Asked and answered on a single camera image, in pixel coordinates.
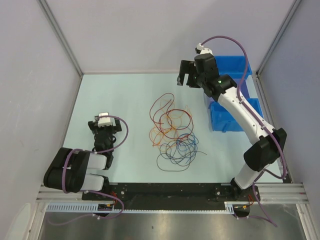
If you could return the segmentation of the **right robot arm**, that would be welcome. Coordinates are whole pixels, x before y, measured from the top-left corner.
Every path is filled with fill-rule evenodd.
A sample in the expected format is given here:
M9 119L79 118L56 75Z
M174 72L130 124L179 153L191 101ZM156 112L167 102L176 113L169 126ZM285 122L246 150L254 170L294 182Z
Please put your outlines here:
M211 53L197 55L193 61L180 62L177 85L202 88L204 93L225 108L244 130L251 147L243 154L244 165L231 180L231 196L242 201L249 194L249 187L277 159L283 159L287 133L275 129L243 97L239 85L228 74L221 75Z

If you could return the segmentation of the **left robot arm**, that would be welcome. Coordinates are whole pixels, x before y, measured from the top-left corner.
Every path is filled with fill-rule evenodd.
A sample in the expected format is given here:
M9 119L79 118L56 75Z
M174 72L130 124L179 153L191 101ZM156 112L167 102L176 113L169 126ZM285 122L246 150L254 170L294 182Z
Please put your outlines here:
M111 188L104 184L105 178L87 173L87 170L108 170L113 163L115 134L122 131L119 119L95 117L88 122L94 138L91 151L62 147L58 150L44 174L43 184L47 188L67 193L93 191L100 200L110 196Z

